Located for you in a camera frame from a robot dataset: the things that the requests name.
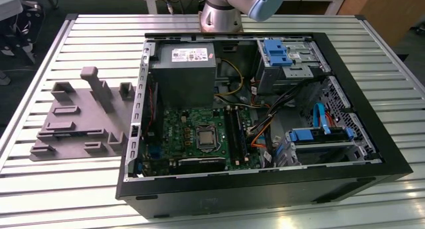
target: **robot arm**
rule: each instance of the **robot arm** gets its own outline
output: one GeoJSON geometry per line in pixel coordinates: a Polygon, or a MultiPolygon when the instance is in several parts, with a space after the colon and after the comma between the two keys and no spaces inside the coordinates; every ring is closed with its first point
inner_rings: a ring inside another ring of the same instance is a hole
{"type": "Polygon", "coordinates": [[[239,12],[255,21],[265,21],[275,13],[283,0],[206,0],[201,27],[206,32],[241,30],[239,12]]]}

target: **green motherboard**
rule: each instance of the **green motherboard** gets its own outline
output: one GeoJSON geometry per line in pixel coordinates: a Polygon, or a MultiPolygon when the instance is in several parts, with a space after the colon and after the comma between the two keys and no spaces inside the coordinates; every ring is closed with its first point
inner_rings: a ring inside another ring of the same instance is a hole
{"type": "MultiPolygon", "coordinates": [[[[245,131],[246,127],[251,126],[249,109],[239,107],[237,112],[239,125],[245,131]]],[[[258,154],[251,153],[249,145],[246,147],[250,153],[243,156],[243,160],[235,163],[231,160],[223,114],[225,109],[165,110],[162,143],[161,148],[155,149],[159,153],[154,155],[157,160],[150,162],[157,176],[171,174],[167,172],[167,166],[182,158],[225,158],[225,171],[259,167],[258,154]],[[205,141],[210,145],[214,143],[207,149],[199,149],[202,133],[206,136],[213,135],[213,140],[205,141]]]]}

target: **yellow wire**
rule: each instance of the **yellow wire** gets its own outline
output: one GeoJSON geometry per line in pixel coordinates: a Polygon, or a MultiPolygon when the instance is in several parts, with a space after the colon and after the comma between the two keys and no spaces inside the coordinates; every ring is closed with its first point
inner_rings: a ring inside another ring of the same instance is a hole
{"type": "Polygon", "coordinates": [[[231,64],[231,62],[229,62],[225,59],[221,59],[221,61],[226,62],[233,67],[233,69],[237,71],[238,77],[239,77],[239,85],[238,85],[238,88],[234,91],[226,92],[226,93],[221,93],[221,94],[214,94],[215,96],[227,96],[227,95],[231,95],[231,94],[234,94],[235,92],[239,91],[239,89],[242,87],[242,84],[243,84],[243,77],[241,76],[241,72],[239,72],[238,68],[231,64]]]}

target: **power supply label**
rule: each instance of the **power supply label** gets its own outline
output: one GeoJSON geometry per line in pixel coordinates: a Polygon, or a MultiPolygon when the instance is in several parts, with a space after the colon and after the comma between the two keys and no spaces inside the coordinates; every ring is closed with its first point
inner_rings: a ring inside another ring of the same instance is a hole
{"type": "Polygon", "coordinates": [[[174,49],[171,52],[171,62],[207,61],[206,48],[174,49]]]}

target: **sticker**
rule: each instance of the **sticker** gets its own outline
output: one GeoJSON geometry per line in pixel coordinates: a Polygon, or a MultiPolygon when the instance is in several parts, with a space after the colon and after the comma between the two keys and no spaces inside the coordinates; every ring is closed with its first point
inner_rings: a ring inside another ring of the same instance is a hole
{"type": "Polygon", "coordinates": [[[174,49],[171,52],[171,62],[207,61],[206,48],[174,49]]]}
{"type": "Polygon", "coordinates": [[[251,86],[250,87],[250,92],[255,96],[257,95],[257,87],[251,86]]]}
{"type": "Polygon", "coordinates": [[[266,161],[271,162],[271,155],[266,151],[263,152],[263,158],[266,161]]]}
{"type": "Polygon", "coordinates": [[[289,57],[290,57],[290,58],[301,58],[298,53],[290,53],[290,54],[289,54],[289,57]]]}

